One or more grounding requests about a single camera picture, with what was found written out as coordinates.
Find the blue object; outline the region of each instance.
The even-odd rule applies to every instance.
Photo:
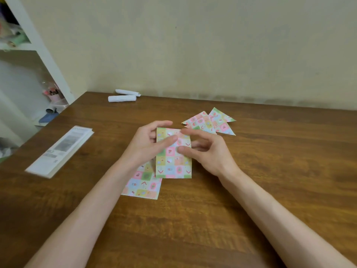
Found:
[[[41,117],[41,119],[38,121],[39,123],[48,123],[52,121],[56,116],[58,116],[59,113],[55,112],[53,114],[46,114],[44,117]]]

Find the wood grain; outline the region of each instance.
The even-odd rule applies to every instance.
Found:
[[[0,164],[0,267],[23,267],[120,157],[139,126],[217,107],[236,162],[357,264],[357,112],[87,92]],[[74,125],[95,134],[50,180],[24,170]],[[88,267],[284,267],[242,207],[197,162],[158,200],[122,196]]]

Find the white paper roll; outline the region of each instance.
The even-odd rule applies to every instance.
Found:
[[[123,90],[123,89],[116,89],[115,92],[117,92],[118,94],[135,95],[137,97],[141,96],[141,94],[139,92]]]
[[[135,95],[109,96],[108,101],[110,103],[121,102],[121,101],[136,101],[136,96]]]

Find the wall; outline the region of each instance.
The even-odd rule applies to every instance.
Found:
[[[357,0],[22,0],[76,96],[357,109]]]

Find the person's left hand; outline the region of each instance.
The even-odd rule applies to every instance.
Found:
[[[117,163],[137,169],[140,165],[150,161],[163,149],[177,141],[177,135],[172,135],[156,143],[156,128],[172,125],[172,121],[154,121],[140,127],[130,144],[124,151]]]

